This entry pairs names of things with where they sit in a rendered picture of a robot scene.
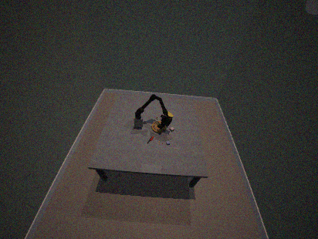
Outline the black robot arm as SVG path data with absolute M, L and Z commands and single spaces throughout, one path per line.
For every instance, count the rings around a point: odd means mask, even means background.
M 166 110 L 166 108 L 164 107 L 163 101 L 161 97 L 158 97 L 154 94 L 151 95 L 150 99 L 148 101 L 146 101 L 146 103 L 144 105 L 142 105 L 141 108 L 139 108 L 136 112 L 135 112 L 135 119 L 137 120 L 141 120 L 141 113 L 144 111 L 144 109 L 153 101 L 153 100 L 159 100 L 161 107 L 162 107 L 162 111 L 163 111 L 163 115 L 161 115 L 162 117 L 162 121 L 167 121 L 164 123 L 165 126 L 169 126 L 171 124 L 172 118 L 171 116 L 168 115 L 168 111 Z

